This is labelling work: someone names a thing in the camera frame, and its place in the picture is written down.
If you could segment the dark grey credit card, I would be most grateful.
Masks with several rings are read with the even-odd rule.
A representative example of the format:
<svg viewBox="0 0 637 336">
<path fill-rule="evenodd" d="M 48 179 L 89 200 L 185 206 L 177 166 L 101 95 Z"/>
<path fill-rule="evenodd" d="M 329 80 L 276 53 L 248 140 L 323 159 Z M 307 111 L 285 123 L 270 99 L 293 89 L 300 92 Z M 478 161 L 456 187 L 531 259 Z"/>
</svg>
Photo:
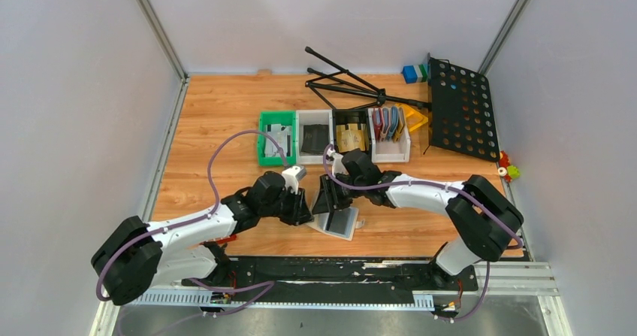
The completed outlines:
<svg viewBox="0 0 637 336">
<path fill-rule="evenodd" d="M 357 211 L 355 209 L 335 211 L 326 225 L 326 231 L 342 238 L 350 238 L 355 228 L 356 219 Z"/>
</svg>

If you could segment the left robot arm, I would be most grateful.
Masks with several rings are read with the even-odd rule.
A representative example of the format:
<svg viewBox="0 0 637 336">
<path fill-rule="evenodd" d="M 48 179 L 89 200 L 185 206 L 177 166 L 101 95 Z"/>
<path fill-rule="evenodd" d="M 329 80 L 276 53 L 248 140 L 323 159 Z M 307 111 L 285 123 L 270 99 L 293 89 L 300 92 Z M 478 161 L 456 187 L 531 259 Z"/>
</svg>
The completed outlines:
<svg viewBox="0 0 637 336">
<path fill-rule="evenodd" d="M 216 241 L 252 229 L 263 218 L 274 217 L 290 226 L 311 222 L 300 187 L 305 174 L 301 166 L 267 171 L 253 186 L 212 207 L 168 221 L 124 219 L 91 258 L 98 275 L 96 295 L 122 306 L 154 286 L 204 279 L 222 264 L 220 252 L 213 249 Z"/>
</svg>

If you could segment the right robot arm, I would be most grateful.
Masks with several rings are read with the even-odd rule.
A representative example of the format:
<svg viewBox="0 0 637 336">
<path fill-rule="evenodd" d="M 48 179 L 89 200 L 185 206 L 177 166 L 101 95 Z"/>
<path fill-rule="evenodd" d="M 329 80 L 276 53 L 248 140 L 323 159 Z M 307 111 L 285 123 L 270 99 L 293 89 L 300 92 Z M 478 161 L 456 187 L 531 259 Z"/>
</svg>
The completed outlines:
<svg viewBox="0 0 637 336">
<path fill-rule="evenodd" d="M 319 213 L 344 210 L 356 198 L 378 207 L 424 210 L 448 217 L 457 238 L 443 244 L 432 260 L 432 272 L 456 276 L 480 261 L 497 262 L 507 250 L 524 246 L 518 234 L 524 217 L 507 197 L 483 176 L 442 182 L 382 171 L 360 149 L 338 153 L 326 146 L 325 175 L 315 203 Z"/>
</svg>

